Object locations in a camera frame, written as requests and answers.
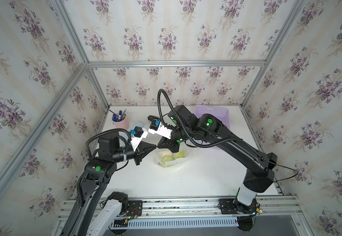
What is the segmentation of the clear zip-top plastic bag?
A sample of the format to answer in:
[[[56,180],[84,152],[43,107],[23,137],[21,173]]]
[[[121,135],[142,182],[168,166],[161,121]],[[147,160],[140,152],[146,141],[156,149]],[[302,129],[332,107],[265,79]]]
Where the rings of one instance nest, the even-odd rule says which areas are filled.
[[[197,150],[197,146],[188,142],[182,142],[178,152],[171,152],[168,149],[159,149],[156,151],[153,162],[162,168],[180,166],[192,160]]]

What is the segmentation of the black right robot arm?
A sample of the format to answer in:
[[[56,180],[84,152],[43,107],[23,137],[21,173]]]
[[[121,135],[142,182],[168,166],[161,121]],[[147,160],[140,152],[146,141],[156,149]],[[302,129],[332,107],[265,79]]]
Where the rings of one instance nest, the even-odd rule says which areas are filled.
[[[278,166],[277,155],[252,147],[211,114],[197,118],[184,105],[174,107],[164,89],[158,91],[158,102],[161,101],[161,96],[165,97],[171,109],[168,117],[173,125],[164,121],[161,105],[158,104],[160,124],[171,133],[168,137],[161,138],[158,148],[177,153],[180,143],[190,141],[196,148],[218,147],[235,158],[247,171],[230,209],[237,214],[255,216],[260,210],[256,201],[257,194],[265,192],[275,182],[273,169]]]

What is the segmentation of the yellow pear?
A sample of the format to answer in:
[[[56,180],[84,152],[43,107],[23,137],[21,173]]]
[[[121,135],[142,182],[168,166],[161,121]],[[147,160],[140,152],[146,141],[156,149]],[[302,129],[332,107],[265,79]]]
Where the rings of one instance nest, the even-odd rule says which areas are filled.
[[[166,155],[173,155],[173,153],[171,151],[161,151],[160,152],[160,160],[162,161],[162,158]]]

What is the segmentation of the green pear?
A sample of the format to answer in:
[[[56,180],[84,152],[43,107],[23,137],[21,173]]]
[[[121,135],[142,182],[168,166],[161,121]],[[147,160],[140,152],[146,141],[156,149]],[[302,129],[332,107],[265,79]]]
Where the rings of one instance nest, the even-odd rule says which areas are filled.
[[[179,152],[176,152],[172,155],[173,159],[180,159],[180,158],[185,158],[185,151],[181,150]]]
[[[164,167],[172,166],[174,165],[174,158],[171,155],[166,155],[162,158],[161,164]]]

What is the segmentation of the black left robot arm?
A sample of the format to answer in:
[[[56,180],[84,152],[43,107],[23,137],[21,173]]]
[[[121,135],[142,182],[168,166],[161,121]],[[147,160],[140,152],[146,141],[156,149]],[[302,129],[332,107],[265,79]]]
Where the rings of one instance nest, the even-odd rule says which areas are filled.
[[[147,135],[145,128],[137,126],[131,131],[110,129],[87,140],[85,148],[89,161],[77,181],[77,201],[60,233],[62,236],[102,236],[117,216],[126,213],[127,194],[113,192],[102,211],[94,217],[102,194],[118,170],[117,163],[133,159],[139,165],[156,149],[156,145],[143,141]]]

